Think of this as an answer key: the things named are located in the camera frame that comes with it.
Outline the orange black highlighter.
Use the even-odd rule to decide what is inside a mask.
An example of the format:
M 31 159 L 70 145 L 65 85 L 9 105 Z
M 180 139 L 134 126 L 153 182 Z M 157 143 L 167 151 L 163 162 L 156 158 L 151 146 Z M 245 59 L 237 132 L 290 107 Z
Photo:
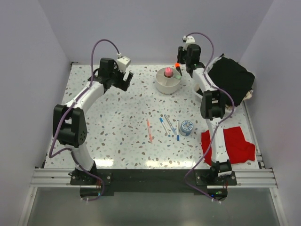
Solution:
M 179 73 L 180 76 L 182 76 L 182 71 L 181 71 L 181 67 L 180 67 L 180 64 L 179 63 L 175 63 L 175 68 L 177 70 L 177 72 Z

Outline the white blue marker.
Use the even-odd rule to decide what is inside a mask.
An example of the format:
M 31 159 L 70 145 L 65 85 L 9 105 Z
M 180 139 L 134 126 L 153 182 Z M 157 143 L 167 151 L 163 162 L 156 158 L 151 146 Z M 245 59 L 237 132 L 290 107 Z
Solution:
M 171 123 L 169 117 L 165 114 L 165 115 L 164 115 L 164 118 L 166 119 L 166 121 L 167 121 L 169 127 L 171 128 L 171 130 L 173 131 L 173 133 L 176 135 L 176 129 L 175 129 L 175 127 L 172 125 L 172 123 Z

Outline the pink glue stick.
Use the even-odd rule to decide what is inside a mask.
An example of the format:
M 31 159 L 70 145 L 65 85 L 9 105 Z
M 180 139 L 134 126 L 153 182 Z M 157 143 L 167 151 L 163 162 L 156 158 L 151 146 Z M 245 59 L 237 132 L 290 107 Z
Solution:
M 171 78 L 173 77 L 173 69 L 170 68 L 170 67 L 167 67 L 165 68 L 165 71 L 164 71 L 164 76 L 167 77 L 167 78 Z

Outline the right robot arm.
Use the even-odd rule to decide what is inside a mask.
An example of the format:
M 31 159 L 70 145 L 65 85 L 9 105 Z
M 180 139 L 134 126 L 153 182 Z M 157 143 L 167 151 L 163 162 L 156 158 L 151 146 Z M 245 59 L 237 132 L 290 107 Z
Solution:
M 226 120 L 224 115 L 228 95 L 210 79 L 203 64 L 199 61 L 200 54 L 201 47 L 197 44 L 180 46 L 177 63 L 186 65 L 186 72 L 194 79 L 203 93 L 200 113 L 207 123 L 210 135 L 210 143 L 204 156 L 208 156 L 211 151 L 211 167 L 206 180 L 220 185 L 232 174 L 224 132 L 221 128 L 221 124 Z

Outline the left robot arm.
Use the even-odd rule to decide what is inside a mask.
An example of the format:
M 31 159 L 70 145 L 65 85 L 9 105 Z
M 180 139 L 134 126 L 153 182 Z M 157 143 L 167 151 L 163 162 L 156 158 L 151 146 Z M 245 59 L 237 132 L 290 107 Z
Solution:
M 133 77 L 132 72 L 126 72 L 130 63 L 126 56 L 116 60 L 101 58 L 99 67 L 92 69 L 92 75 L 81 92 L 68 103 L 54 107 L 53 142 L 59 142 L 64 146 L 63 150 L 70 152 L 75 163 L 75 170 L 70 176 L 76 184 L 103 185 L 96 163 L 87 149 L 85 114 L 110 87 L 127 91 Z

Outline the blue capped pen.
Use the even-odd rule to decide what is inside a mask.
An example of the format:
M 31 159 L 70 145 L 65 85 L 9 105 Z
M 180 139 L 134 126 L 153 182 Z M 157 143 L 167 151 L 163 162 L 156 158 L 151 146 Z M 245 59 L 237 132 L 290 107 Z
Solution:
M 166 134 L 167 134 L 167 136 L 168 136 L 168 137 L 171 137 L 171 135 L 170 135 L 170 133 L 169 133 L 169 131 L 168 131 L 168 129 L 167 129 L 165 123 L 164 123 L 164 120 L 162 119 L 162 117 L 160 117 L 159 120 L 160 120 L 160 122 L 161 122 L 161 124 L 162 124 L 162 126 L 163 126 L 163 128 L 164 128 L 164 130 L 165 130 L 165 132 L 166 132 Z

